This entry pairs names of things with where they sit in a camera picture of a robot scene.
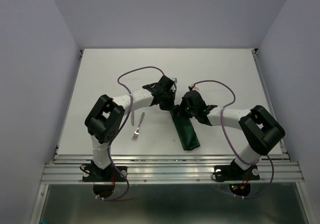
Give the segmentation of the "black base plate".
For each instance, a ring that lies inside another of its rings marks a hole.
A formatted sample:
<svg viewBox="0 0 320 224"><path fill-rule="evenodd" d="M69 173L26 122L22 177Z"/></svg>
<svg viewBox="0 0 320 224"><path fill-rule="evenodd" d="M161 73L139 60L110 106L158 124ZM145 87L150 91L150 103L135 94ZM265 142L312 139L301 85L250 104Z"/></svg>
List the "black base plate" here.
<svg viewBox="0 0 320 224"><path fill-rule="evenodd" d="M93 165L81 165L83 182L125 182L125 179L115 170L108 166L106 169L100 169Z"/></svg>
<svg viewBox="0 0 320 224"><path fill-rule="evenodd" d="M249 167L247 170L242 170L236 165L216 165L211 178L216 182L243 181L247 178L249 180L260 180L260 175L256 165Z"/></svg>

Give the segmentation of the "dark green cloth napkin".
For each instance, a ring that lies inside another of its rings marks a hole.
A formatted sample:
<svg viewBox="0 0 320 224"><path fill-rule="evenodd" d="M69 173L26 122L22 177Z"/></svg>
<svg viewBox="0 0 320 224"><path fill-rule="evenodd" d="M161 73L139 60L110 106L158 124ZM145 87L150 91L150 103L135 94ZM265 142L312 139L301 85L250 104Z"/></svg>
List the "dark green cloth napkin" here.
<svg viewBox="0 0 320 224"><path fill-rule="evenodd" d="M200 147L197 134L189 118L178 115L177 111L170 111L183 150L192 151Z"/></svg>

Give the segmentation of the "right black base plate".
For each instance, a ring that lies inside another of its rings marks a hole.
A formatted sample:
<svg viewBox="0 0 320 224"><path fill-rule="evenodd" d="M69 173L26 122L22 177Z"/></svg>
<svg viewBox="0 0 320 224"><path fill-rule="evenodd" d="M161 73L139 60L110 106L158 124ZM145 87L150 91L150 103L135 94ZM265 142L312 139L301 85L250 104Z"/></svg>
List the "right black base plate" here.
<svg viewBox="0 0 320 224"><path fill-rule="evenodd" d="M247 170L242 170L236 165L216 165L211 178L216 182L243 181L247 178L249 180L260 180L260 175L256 165L249 167Z"/></svg>

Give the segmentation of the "silver table knife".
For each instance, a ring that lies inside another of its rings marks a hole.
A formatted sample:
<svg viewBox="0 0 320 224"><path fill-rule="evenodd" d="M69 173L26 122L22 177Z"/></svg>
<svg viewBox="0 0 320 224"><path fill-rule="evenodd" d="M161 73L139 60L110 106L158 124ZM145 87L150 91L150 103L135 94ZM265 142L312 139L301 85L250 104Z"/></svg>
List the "silver table knife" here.
<svg viewBox="0 0 320 224"><path fill-rule="evenodd" d="M131 122L131 125L134 126L134 124L135 124L135 123L134 123L134 122L135 122L135 121L134 121L134 120L135 120L135 113L134 113L134 112L131 113L130 120L131 120L131 121L130 121L130 122Z"/></svg>

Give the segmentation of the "aluminium frame rail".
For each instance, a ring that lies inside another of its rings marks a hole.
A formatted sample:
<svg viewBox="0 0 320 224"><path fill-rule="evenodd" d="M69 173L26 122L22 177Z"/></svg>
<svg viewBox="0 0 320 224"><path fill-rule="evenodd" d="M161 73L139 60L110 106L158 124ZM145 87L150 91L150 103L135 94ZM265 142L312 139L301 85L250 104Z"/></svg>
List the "aluminium frame rail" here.
<svg viewBox="0 0 320 224"><path fill-rule="evenodd" d="M120 200L101 201L92 184L80 178L88 155L58 152L42 173L31 223L314 223L305 180L284 143L281 153L259 164L252 182L264 194L240 200L227 194L227 183L210 174L232 155L116 155L128 167L130 188Z"/></svg>

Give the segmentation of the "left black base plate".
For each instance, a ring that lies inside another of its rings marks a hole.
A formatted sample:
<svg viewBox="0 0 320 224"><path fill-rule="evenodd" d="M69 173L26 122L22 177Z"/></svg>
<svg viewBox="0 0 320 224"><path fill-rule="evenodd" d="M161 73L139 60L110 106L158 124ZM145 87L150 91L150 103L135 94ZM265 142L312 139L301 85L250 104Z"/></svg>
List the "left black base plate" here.
<svg viewBox="0 0 320 224"><path fill-rule="evenodd" d="M81 165L83 182L125 182L125 179L115 170L108 166L106 169L100 169L93 165Z"/></svg>

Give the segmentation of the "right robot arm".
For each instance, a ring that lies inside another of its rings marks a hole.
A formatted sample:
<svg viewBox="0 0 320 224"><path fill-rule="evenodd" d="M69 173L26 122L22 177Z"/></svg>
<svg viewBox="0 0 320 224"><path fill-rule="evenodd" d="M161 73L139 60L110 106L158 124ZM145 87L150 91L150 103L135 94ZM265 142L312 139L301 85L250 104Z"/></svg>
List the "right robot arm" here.
<svg viewBox="0 0 320 224"><path fill-rule="evenodd" d="M192 118L207 126L221 126L236 156L230 166L230 173L236 179L246 176L248 169L262 156L267 156L285 136L285 130L263 106L256 105L252 109L227 109L218 105L208 105L196 90L185 93L181 104L176 106L171 116L181 137L186 137L187 126ZM248 144L241 153L237 153L232 146L226 127L239 129L246 137Z"/></svg>

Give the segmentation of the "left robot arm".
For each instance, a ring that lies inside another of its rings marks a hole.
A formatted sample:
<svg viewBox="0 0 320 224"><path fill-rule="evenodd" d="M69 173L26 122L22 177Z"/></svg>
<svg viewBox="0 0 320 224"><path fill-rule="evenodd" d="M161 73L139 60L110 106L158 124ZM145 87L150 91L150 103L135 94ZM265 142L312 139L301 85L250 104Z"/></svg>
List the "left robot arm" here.
<svg viewBox="0 0 320 224"><path fill-rule="evenodd" d="M158 105L161 110L174 109L177 79L162 76L156 83L144 85L141 89L123 96L102 95L85 119L85 126L93 146L94 175L101 181L111 176L110 143L120 131L124 116L135 110Z"/></svg>

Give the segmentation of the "silver fork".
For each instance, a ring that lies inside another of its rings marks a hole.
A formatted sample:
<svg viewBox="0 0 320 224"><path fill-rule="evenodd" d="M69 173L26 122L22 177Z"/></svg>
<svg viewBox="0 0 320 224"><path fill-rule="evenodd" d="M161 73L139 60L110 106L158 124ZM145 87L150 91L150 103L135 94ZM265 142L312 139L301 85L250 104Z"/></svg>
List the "silver fork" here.
<svg viewBox="0 0 320 224"><path fill-rule="evenodd" d="M133 140L133 141L136 141L136 140L138 139L138 137L139 137L140 127L141 127L141 124L142 124L142 122L143 122L143 120L144 120L144 117L145 117L145 113L143 112L143 113L141 114L141 116L140 116L140 121L139 121L139 123L138 123L137 129L135 130L135 132L134 132L134 134L133 134L133 136L132 136L132 140Z"/></svg>

